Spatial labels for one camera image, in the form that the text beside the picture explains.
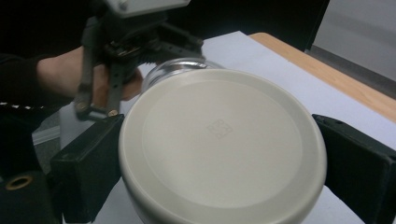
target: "metal can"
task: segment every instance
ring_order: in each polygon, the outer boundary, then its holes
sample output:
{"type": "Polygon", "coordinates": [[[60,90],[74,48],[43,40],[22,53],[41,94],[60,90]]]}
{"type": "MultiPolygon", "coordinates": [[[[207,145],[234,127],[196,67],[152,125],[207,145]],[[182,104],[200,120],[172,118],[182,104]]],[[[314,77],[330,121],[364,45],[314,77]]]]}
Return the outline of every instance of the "metal can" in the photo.
{"type": "Polygon", "coordinates": [[[223,68],[217,63],[201,58],[180,58],[162,63],[152,69],[143,80],[142,93],[155,84],[178,74],[197,69],[223,68]]]}

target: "wooden table edge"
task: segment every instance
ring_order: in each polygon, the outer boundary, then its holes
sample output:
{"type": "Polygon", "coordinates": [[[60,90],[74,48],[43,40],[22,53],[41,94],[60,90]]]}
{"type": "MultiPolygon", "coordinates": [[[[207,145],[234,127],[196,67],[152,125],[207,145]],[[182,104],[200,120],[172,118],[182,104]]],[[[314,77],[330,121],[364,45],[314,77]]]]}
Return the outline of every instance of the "wooden table edge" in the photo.
{"type": "Polygon", "coordinates": [[[339,72],[326,63],[297,50],[267,33],[257,33],[250,35],[250,37],[291,63],[301,67],[309,74],[330,84],[385,118],[396,122],[396,100],[391,97],[364,85],[358,80],[339,72]]]}

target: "human hand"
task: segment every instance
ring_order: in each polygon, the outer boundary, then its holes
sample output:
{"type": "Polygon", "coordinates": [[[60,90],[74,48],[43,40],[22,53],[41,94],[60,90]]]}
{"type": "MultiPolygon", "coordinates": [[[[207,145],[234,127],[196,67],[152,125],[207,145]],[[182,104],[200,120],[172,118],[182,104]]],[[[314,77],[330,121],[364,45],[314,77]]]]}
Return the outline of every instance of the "human hand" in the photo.
{"type": "MultiPolygon", "coordinates": [[[[43,59],[37,64],[37,78],[44,90],[63,96],[75,97],[82,75],[83,48],[74,49],[54,58],[43,59]]],[[[109,90],[109,71],[104,65],[93,69],[93,99],[97,106],[105,106],[109,90]]],[[[122,100],[131,100],[140,93],[143,78],[139,70],[122,89],[122,100]]]]}

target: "person's arm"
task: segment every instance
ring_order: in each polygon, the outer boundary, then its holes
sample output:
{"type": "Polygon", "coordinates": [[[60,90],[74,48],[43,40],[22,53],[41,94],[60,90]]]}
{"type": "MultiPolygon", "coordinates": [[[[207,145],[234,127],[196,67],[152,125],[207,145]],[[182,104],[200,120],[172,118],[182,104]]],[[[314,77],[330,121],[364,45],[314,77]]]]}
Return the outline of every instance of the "person's arm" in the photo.
{"type": "MultiPolygon", "coordinates": [[[[66,105],[78,92],[82,73],[82,48],[57,57],[19,60],[0,65],[0,103],[28,106],[66,105]]],[[[94,68],[93,102],[106,104],[108,69],[94,68]]],[[[122,100],[140,92],[142,77],[138,70],[124,85],[122,100]]]]}

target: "white table surface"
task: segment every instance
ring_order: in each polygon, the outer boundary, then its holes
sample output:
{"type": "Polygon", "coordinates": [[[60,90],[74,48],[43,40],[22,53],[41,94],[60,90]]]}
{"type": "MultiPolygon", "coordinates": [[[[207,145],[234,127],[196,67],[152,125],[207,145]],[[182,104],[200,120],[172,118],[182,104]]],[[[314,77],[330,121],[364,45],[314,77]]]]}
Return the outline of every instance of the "white table surface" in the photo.
{"type": "MultiPolygon", "coordinates": [[[[311,114],[340,119],[396,150],[396,124],[370,108],[358,103],[325,82],[306,73],[250,37],[236,32],[207,39],[204,55],[225,68],[248,72],[263,77],[296,97],[311,114]]],[[[153,65],[142,65],[145,75],[153,65]]],[[[135,99],[121,104],[126,114],[135,99]]],[[[73,106],[61,110],[61,147],[66,146],[87,129],[90,122],[76,119],[73,106]]],[[[142,224],[138,218],[122,179],[111,191],[94,224],[142,224]]],[[[323,188],[318,202],[304,224],[363,223],[327,187],[323,188]]]]}

